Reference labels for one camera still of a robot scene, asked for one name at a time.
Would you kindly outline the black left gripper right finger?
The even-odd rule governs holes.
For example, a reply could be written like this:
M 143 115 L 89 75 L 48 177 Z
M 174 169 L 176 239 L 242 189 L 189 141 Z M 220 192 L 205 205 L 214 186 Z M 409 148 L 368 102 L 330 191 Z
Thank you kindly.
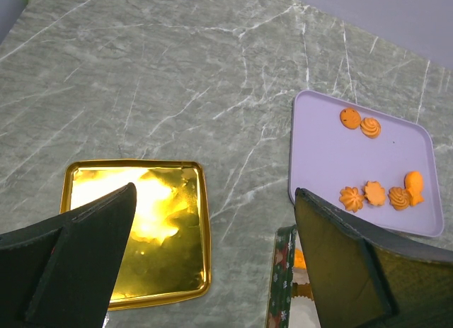
M 394 234 L 304 188 L 294 214 L 322 327 L 452 326 L 452 251 Z

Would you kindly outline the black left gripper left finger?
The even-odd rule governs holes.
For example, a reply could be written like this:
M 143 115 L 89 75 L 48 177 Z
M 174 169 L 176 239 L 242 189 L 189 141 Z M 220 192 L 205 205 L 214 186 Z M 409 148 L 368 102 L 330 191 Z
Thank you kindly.
M 1 235 L 2 327 L 101 327 L 137 202 L 133 183 Z

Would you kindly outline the orange maple leaf cookie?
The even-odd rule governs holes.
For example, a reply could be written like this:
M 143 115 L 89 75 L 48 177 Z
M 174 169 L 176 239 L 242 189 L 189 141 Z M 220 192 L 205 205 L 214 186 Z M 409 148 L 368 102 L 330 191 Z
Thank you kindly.
M 364 187 L 364 197 L 372 206 L 383 206 L 386 201 L 385 188 L 378 181 L 368 181 Z

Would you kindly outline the gold tin lid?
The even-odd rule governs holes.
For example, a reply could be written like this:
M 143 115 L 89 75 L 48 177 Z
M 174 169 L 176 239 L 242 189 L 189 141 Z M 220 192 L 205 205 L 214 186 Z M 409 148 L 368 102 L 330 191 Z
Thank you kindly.
M 134 222 L 110 310 L 167 305 L 203 296 L 212 282 L 210 212 L 197 162 L 85 160 L 64 175 L 61 212 L 133 183 Z

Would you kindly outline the orange fish cookie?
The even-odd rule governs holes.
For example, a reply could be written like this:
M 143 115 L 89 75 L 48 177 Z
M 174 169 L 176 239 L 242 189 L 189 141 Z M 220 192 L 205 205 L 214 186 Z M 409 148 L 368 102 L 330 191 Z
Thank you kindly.
M 298 248 L 294 250 L 294 267 L 298 269 L 306 269 L 304 254 L 302 250 Z
M 422 192 L 424 190 L 423 176 L 419 171 L 410 171 L 406 174 L 405 188 L 409 194 L 409 201 L 412 207 L 424 201 Z

